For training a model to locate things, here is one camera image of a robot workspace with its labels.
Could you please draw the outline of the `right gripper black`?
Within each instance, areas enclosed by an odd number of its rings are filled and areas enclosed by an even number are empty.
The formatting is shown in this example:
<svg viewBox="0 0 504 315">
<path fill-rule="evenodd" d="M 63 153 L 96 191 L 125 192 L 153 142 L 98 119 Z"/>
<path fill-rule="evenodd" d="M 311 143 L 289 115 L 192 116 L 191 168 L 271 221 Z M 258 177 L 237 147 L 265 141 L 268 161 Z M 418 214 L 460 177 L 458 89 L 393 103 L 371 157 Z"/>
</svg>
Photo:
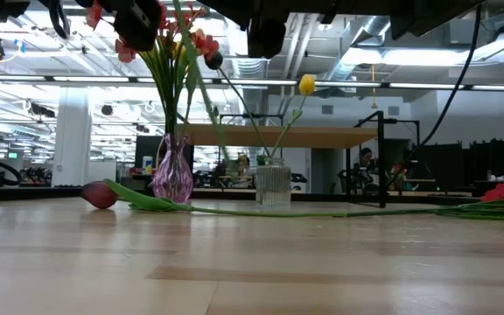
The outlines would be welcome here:
<svg viewBox="0 0 504 315">
<path fill-rule="evenodd" d="M 248 56 L 265 59 L 281 52 L 286 33 L 281 21 L 291 12 L 322 13 L 334 5 L 335 0 L 207 0 L 208 7 L 234 22 L 252 18 L 247 33 Z"/>
</svg>

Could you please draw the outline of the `orange artificial flower bunch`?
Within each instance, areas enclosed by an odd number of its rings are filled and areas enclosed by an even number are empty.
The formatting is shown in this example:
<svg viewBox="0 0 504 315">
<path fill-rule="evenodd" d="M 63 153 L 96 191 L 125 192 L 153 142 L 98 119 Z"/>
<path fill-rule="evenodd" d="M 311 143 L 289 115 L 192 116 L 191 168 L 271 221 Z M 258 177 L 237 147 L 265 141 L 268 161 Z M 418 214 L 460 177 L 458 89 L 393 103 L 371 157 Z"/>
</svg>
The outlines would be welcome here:
<svg viewBox="0 0 504 315">
<path fill-rule="evenodd" d="M 158 30 L 155 38 L 155 45 L 149 51 L 136 51 L 118 39 L 115 41 L 115 52 L 122 63 L 130 63 L 136 57 L 140 57 L 150 71 L 155 83 L 161 105 L 165 116 L 165 131 L 168 134 L 175 134 L 179 119 L 178 103 L 183 90 L 186 90 L 185 78 L 188 73 L 188 60 L 172 59 L 172 49 L 177 42 L 182 42 L 179 19 L 174 15 L 174 19 L 168 18 L 164 27 Z M 195 29 L 193 22 L 206 14 L 202 8 L 196 10 L 191 4 L 186 10 L 182 10 L 185 22 L 189 24 L 190 37 L 193 45 L 197 48 L 198 59 L 202 58 L 206 63 L 206 56 L 219 51 L 220 45 L 210 35 L 205 34 L 200 28 Z"/>
</svg>

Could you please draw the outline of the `clear ribbed glass vase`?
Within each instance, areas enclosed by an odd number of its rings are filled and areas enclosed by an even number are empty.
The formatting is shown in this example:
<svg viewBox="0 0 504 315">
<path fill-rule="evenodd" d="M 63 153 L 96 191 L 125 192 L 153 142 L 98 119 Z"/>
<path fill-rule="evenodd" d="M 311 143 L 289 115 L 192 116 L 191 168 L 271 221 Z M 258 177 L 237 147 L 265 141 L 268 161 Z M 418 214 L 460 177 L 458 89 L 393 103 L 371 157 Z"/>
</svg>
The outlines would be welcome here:
<svg viewBox="0 0 504 315">
<path fill-rule="evenodd" d="M 266 157 L 255 171 L 255 200 L 259 207 L 286 208 L 291 204 L 291 168 L 280 157 Z"/>
</svg>

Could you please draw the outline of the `pink glass vase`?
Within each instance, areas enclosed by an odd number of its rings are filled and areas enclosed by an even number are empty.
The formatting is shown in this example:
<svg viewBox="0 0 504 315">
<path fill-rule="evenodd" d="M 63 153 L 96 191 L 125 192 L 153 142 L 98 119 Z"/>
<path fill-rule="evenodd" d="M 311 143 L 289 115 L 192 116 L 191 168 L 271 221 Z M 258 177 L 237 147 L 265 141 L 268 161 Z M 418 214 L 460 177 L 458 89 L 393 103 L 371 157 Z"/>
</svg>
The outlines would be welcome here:
<svg viewBox="0 0 504 315">
<path fill-rule="evenodd" d="M 180 140 L 166 134 L 163 144 L 166 152 L 153 175 L 152 190 L 157 198 L 167 198 L 175 203 L 185 204 L 193 189 L 193 175 L 184 156 L 186 136 Z"/>
</svg>

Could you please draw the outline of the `maroon artificial tulip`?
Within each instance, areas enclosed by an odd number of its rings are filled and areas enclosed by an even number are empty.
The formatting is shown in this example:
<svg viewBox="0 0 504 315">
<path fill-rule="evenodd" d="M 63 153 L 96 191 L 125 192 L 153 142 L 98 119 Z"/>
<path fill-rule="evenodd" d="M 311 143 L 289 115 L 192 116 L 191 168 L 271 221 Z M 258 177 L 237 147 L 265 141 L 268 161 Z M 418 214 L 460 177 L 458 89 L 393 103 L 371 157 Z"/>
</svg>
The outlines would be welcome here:
<svg viewBox="0 0 504 315">
<path fill-rule="evenodd" d="M 129 202 L 132 209 L 156 213 L 186 212 L 273 218 L 347 217 L 346 213 L 261 213 L 200 208 L 175 203 L 168 198 L 147 196 L 130 190 L 110 179 L 94 181 L 84 185 L 81 188 L 81 197 L 98 209 L 108 209 L 118 200 L 123 200 Z"/>
</svg>

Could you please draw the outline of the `wooden shelf with black legs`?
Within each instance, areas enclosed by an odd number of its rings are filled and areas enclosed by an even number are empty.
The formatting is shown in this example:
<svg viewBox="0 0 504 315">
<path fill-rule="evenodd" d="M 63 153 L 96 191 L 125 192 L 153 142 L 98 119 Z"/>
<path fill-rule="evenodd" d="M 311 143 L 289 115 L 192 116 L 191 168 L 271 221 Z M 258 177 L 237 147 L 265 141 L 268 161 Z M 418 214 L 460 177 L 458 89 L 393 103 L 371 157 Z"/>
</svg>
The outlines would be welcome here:
<svg viewBox="0 0 504 315">
<path fill-rule="evenodd" d="M 359 124 L 349 128 L 337 127 L 281 127 L 281 126 L 238 126 L 213 124 L 188 124 L 177 132 L 190 145 L 248 146 L 269 148 L 311 148 L 341 149 L 348 156 L 354 146 L 371 139 L 384 139 L 385 119 L 381 111 L 376 111 L 362 120 L 368 122 L 376 118 L 376 128 L 363 129 Z"/>
</svg>

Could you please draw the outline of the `ceiling light strip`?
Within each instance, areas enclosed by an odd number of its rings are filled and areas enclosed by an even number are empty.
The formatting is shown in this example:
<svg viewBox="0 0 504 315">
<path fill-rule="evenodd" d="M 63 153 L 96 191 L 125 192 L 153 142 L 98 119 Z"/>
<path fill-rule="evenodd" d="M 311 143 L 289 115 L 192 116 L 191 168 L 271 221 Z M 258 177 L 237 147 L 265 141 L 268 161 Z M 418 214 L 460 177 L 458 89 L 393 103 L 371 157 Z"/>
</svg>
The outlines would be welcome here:
<svg viewBox="0 0 504 315">
<path fill-rule="evenodd" d="M 319 88 L 386 88 L 417 90 L 449 90 L 455 88 L 455 84 L 376 81 L 318 81 L 316 86 Z M 458 88 L 464 91 L 504 92 L 504 85 L 460 84 Z"/>
<path fill-rule="evenodd" d="M 0 81 L 71 81 L 71 82 L 130 82 L 128 77 L 104 76 L 43 76 L 43 75 L 18 75 L 0 74 Z"/>
</svg>

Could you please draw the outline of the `black monitor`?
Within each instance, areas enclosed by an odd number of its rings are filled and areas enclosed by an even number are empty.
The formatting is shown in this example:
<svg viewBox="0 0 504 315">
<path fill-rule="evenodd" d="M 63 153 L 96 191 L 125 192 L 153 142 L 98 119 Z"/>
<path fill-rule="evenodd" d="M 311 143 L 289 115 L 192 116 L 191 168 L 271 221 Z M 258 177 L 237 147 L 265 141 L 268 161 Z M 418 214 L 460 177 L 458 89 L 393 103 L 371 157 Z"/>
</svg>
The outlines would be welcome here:
<svg viewBox="0 0 504 315">
<path fill-rule="evenodd" d="M 161 136 L 137 136 L 135 151 L 135 167 L 144 168 L 144 157 L 152 157 L 152 165 L 157 168 L 166 153 L 166 143 L 162 142 Z M 193 168 L 194 148 L 186 144 L 183 148 L 183 157 L 185 161 Z"/>
</svg>

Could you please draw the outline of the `person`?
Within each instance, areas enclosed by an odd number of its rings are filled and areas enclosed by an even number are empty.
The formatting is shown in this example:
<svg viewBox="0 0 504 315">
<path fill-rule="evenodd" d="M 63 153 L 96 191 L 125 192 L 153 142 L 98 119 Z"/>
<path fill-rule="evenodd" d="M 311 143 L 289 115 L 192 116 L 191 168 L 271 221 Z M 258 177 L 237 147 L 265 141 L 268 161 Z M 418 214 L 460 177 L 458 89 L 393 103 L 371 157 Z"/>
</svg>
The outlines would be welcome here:
<svg viewBox="0 0 504 315">
<path fill-rule="evenodd" d="M 373 160 L 373 152 L 370 148 L 365 147 L 360 151 L 359 167 L 361 186 L 363 191 L 366 191 L 369 186 L 375 182 L 373 177 L 375 164 Z"/>
<path fill-rule="evenodd" d="M 234 181 L 236 188 L 251 188 L 253 185 L 253 175 L 250 170 L 249 157 L 245 153 L 240 153 L 237 159 L 237 178 Z"/>
</svg>

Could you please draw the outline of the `white square pillar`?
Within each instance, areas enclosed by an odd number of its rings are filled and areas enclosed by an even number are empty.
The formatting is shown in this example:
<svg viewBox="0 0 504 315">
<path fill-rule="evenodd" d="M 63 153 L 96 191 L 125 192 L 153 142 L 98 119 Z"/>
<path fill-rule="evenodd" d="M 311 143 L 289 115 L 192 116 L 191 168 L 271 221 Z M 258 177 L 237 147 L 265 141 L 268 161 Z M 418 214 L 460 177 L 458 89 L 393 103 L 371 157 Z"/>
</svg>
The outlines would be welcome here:
<svg viewBox="0 0 504 315">
<path fill-rule="evenodd" d="M 93 108 L 87 88 L 60 89 L 52 162 L 53 186 L 86 184 Z"/>
</svg>

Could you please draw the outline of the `black room divider panel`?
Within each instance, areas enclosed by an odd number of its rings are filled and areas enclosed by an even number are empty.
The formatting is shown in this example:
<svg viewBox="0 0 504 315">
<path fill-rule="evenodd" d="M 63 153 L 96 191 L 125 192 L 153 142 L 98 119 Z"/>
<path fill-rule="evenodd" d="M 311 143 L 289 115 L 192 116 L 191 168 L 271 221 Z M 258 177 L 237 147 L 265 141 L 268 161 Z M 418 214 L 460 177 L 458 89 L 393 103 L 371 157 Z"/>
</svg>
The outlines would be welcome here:
<svg viewBox="0 0 504 315">
<path fill-rule="evenodd" d="M 454 192 L 465 184 L 464 152 L 460 143 L 425 145 L 418 159 L 430 170 L 437 188 Z"/>
<path fill-rule="evenodd" d="M 504 140 L 473 142 L 467 157 L 466 180 L 477 191 L 495 188 L 504 182 Z"/>
</svg>

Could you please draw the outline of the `silver ceiling duct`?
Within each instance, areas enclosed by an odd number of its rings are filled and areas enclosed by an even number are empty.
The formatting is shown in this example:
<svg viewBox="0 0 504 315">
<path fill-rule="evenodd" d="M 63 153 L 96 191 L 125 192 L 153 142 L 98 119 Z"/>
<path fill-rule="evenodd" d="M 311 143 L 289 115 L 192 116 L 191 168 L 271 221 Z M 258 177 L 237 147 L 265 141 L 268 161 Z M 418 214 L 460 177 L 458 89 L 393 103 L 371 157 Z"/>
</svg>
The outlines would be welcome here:
<svg viewBox="0 0 504 315">
<path fill-rule="evenodd" d="M 379 64 L 377 47 L 384 44 L 391 26 L 389 16 L 354 16 L 344 18 L 344 30 L 339 37 L 338 53 L 330 68 L 317 78 L 323 81 L 348 81 L 361 64 Z"/>
</svg>

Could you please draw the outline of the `black metal table frame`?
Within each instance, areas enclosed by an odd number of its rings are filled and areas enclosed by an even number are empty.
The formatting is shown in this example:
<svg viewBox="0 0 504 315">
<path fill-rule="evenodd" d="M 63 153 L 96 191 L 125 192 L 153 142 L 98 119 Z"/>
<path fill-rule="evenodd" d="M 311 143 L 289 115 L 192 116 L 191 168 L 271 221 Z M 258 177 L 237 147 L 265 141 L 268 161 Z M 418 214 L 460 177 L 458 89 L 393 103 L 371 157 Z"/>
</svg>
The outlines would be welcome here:
<svg viewBox="0 0 504 315">
<path fill-rule="evenodd" d="M 0 201 L 12 200 L 42 200 L 80 197 L 82 189 L 77 187 L 0 187 Z M 255 200 L 254 192 L 226 191 L 199 191 L 194 190 L 192 200 Z M 313 194 L 293 192 L 292 201 L 300 202 L 348 202 L 363 204 L 380 204 L 381 199 L 374 195 L 345 195 L 345 194 Z M 462 204 L 476 203 L 480 199 L 474 197 L 459 197 L 452 195 L 393 195 L 390 193 L 385 203 L 403 204 L 430 204 L 438 206 L 457 206 Z"/>
</svg>

